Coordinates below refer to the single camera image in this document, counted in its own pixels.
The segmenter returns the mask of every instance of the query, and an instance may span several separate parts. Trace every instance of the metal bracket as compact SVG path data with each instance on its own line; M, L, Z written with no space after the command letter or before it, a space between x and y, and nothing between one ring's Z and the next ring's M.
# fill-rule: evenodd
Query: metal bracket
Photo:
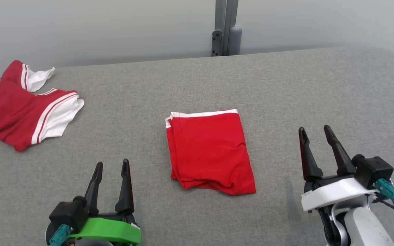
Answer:
M212 55L221 56L223 52L223 32L219 29L212 32Z
M235 26L238 0L215 1L215 31L212 33L211 56L239 54L242 29Z

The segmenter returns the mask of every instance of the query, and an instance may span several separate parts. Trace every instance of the cable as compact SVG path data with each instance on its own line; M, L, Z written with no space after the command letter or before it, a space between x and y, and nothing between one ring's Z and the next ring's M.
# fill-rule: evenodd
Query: cable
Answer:
M387 203L385 201L379 201L379 202L384 204L384 205L386 205L386 206L388 206L388 207L390 207L390 208L392 208L392 209L394 209L394 206L392 204L389 204L389 203Z

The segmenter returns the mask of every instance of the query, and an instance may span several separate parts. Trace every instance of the gray padded surface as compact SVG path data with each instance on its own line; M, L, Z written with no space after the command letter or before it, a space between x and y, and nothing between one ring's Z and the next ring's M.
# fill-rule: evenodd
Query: gray padded surface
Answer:
M302 211L298 129L335 174L323 125L350 156L394 166L394 53L338 48L56 69L38 92L75 89L86 104L64 135L17 153L0 142L0 245L44 245L48 215L83 195L103 161L98 208L119 196L131 163L143 245L325 245L319 214ZM171 111L238 109L257 193L182 190L164 119ZM394 211L372 210L394 240Z

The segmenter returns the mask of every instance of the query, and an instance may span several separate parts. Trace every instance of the white wall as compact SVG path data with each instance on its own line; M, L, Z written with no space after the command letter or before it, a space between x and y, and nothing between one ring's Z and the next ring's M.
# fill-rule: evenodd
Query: white wall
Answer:
M0 0L0 77L50 67L211 55L214 0Z
M394 0L240 0L240 54L341 45L394 51Z

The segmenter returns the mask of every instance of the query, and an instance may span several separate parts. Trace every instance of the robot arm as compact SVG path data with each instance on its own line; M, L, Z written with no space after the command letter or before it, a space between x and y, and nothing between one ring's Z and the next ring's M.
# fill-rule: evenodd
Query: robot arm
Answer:
M85 196L76 196L72 202L60 202L50 214L51 223L45 241L51 246L129 246L141 243L141 229L133 216L133 191L130 164L122 163L121 192L116 213L100 214L97 209L98 187L103 175L99 162L89 182Z
M299 129L305 180L303 210L319 212L329 246L394 245L370 211L372 202L388 204L383 200L390 198L394 203L394 187L389 183L393 167L380 157L366 159L358 154L350 159L330 126L325 125L324 131L338 167L334 176L323 177L305 129Z

